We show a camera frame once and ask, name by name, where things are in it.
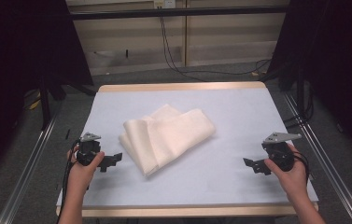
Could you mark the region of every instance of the beige cloth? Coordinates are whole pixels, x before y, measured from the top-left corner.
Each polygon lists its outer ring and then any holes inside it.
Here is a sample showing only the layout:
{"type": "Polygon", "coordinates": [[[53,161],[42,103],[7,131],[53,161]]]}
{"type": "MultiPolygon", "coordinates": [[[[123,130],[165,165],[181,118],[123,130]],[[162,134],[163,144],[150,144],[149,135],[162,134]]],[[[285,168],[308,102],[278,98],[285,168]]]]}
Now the beige cloth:
{"type": "Polygon", "coordinates": [[[169,105],[123,126],[120,142],[143,175],[153,174],[216,130],[202,110],[183,114],[169,105]]]}

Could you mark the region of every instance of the aluminum rail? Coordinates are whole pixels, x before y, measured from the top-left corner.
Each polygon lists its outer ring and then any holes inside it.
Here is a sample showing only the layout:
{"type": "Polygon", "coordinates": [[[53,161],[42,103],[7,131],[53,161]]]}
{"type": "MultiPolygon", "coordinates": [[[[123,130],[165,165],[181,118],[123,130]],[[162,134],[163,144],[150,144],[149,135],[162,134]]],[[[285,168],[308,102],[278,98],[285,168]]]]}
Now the aluminum rail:
{"type": "Polygon", "coordinates": [[[262,7],[188,7],[188,8],[163,8],[139,9],[122,11],[85,11],[70,14],[15,14],[20,19],[43,20],[103,20],[103,19],[128,19],[148,17],[178,17],[178,16],[210,16],[210,15],[236,15],[236,14],[268,14],[286,13],[292,10],[289,6],[262,6],[262,7]]]}
{"type": "Polygon", "coordinates": [[[50,120],[47,128],[41,131],[41,134],[39,135],[38,140],[35,143],[33,152],[28,162],[26,163],[23,172],[21,173],[21,177],[19,178],[15,189],[10,194],[7,203],[0,214],[0,224],[12,223],[16,213],[18,212],[19,206],[21,205],[21,200],[23,199],[24,193],[27,190],[28,184],[34,174],[34,170],[39,162],[42,152],[45,149],[45,145],[47,144],[50,134],[53,130],[57,116],[60,113],[62,103],[63,102],[57,104],[54,115],[50,120]]]}
{"type": "Polygon", "coordinates": [[[321,167],[327,175],[327,178],[330,180],[333,188],[339,196],[339,199],[341,200],[347,213],[352,219],[352,193],[346,186],[343,179],[339,176],[330,158],[325,152],[323,146],[320,144],[315,133],[310,128],[310,125],[306,122],[303,122],[302,118],[298,116],[299,113],[295,99],[289,93],[285,93],[285,98],[287,103],[289,104],[291,112],[295,116],[296,120],[299,122],[300,128],[303,131],[303,134],[306,137],[307,141],[309,142],[310,147],[315,152],[316,157],[321,164],[321,167]]]}

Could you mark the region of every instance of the table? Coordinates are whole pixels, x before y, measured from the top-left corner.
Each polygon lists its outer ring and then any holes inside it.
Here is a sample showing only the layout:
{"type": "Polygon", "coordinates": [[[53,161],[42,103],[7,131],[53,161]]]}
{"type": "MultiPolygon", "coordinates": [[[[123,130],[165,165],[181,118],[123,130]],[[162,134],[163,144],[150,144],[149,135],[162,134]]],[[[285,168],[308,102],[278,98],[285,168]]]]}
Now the table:
{"type": "MultiPolygon", "coordinates": [[[[254,174],[243,158],[266,158],[261,142],[286,132],[261,82],[108,85],[94,99],[84,133],[102,135],[106,155],[123,152],[107,173],[96,173],[84,199],[84,217],[234,217],[295,215],[274,175],[254,174]],[[170,104],[201,108],[217,132],[157,173],[142,176],[121,147],[122,123],[170,104]]],[[[309,197],[318,198],[308,183],[309,197]]]]}

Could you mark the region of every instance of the forearm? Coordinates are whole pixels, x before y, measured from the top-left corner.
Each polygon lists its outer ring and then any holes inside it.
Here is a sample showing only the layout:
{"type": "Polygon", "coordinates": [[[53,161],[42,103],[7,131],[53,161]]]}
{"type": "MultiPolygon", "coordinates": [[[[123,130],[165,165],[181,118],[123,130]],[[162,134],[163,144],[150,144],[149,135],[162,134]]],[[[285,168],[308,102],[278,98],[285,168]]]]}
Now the forearm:
{"type": "Polygon", "coordinates": [[[67,196],[65,198],[65,203],[62,211],[62,216],[60,219],[61,224],[67,223],[82,223],[82,203],[83,196],[77,191],[70,190],[67,192],[67,196]]]}
{"type": "Polygon", "coordinates": [[[307,195],[289,197],[289,200],[291,201],[301,224],[325,223],[307,195]]]}

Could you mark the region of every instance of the wire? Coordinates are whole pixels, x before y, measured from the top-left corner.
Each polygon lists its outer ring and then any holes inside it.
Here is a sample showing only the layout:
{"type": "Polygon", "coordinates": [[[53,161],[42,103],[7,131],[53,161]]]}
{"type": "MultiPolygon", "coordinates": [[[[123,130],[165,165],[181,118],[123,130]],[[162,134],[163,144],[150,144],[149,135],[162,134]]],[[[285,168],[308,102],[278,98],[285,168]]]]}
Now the wire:
{"type": "Polygon", "coordinates": [[[298,123],[294,123],[294,124],[291,124],[291,125],[287,126],[286,127],[287,129],[299,126],[301,124],[305,124],[307,121],[309,121],[313,117],[313,114],[315,112],[313,96],[314,96],[314,90],[313,90],[312,86],[309,84],[309,98],[308,98],[308,101],[307,101],[307,106],[306,106],[306,108],[304,110],[305,116],[301,116],[300,114],[297,114],[297,115],[295,115],[295,116],[293,116],[293,117],[291,117],[289,119],[283,119],[284,123],[293,121],[295,119],[302,119],[302,121],[299,121],[298,123]]]}
{"type": "Polygon", "coordinates": [[[301,161],[304,165],[304,172],[306,174],[306,184],[307,184],[307,181],[309,180],[309,175],[310,175],[310,171],[309,171],[309,161],[307,160],[307,158],[302,154],[302,153],[298,153],[300,154],[301,156],[303,156],[303,158],[301,157],[298,157],[298,156],[295,156],[294,155],[294,158],[297,159],[298,161],[301,161]]]}
{"type": "Polygon", "coordinates": [[[193,78],[193,79],[196,79],[196,80],[199,80],[199,81],[202,81],[202,82],[206,82],[206,80],[202,80],[202,79],[199,79],[197,77],[190,77],[190,76],[187,76],[185,74],[188,74],[188,73],[211,73],[211,74],[224,74],[224,75],[232,75],[232,76],[246,75],[246,74],[251,74],[251,73],[257,72],[257,71],[259,72],[259,69],[261,69],[264,65],[266,65],[268,62],[271,61],[271,59],[265,59],[265,60],[257,61],[256,64],[255,64],[255,69],[254,70],[247,71],[247,72],[242,72],[242,73],[228,73],[228,72],[205,71],[205,70],[181,71],[181,70],[179,70],[179,68],[176,67],[176,65],[174,63],[174,60],[173,60],[173,56],[172,56],[172,54],[170,52],[169,43],[168,43],[167,34],[166,34],[166,27],[164,25],[163,17],[160,17],[160,20],[161,20],[161,27],[162,27],[162,40],[163,40],[164,59],[166,60],[166,63],[169,66],[169,68],[171,68],[175,72],[178,72],[180,75],[182,75],[184,77],[189,77],[189,78],[193,78]],[[173,66],[168,62],[166,50],[167,50],[167,52],[168,52],[168,54],[170,56],[170,60],[171,60],[171,63],[172,63],[173,66]],[[262,65],[258,66],[258,63],[261,63],[261,62],[264,62],[264,61],[266,61],[266,62],[263,63],[262,65]]]}
{"type": "Polygon", "coordinates": [[[197,77],[190,77],[185,75],[183,72],[179,71],[178,68],[176,67],[174,60],[173,60],[173,56],[172,53],[170,52],[170,48],[169,48],[169,42],[167,41],[167,35],[166,35],[166,28],[164,26],[164,20],[163,17],[160,17],[161,19],[161,26],[162,26],[162,40],[163,40],[163,52],[164,52],[164,59],[166,60],[167,65],[175,72],[178,72],[181,76],[183,77],[189,77],[198,81],[202,81],[202,82],[206,82],[205,80],[199,79],[197,77]],[[169,61],[167,60],[167,53],[166,53],[166,46],[167,46],[167,51],[169,53],[170,59],[172,61],[173,67],[169,64],[169,61]]]}
{"type": "Polygon", "coordinates": [[[60,206],[60,212],[59,215],[57,216],[57,221],[56,223],[59,223],[60,217],[62,216],[62,211],[65,203],[65,196],[67,195],[67,186],[68,186],[68,176],[70,176],[70,171],[73,165],[75,164],[74,162],[71,162],[71,158],[73,157],[74,153],[74,148],[79,144],[79,139],[74,141],[73,145],[70,148],[70,154],[68,155],[68,160],[67,164],[65,165],[65,171],[64,171],[64,176],[63,176],[63,194],[62,194],[62,205],[60,206]]]}

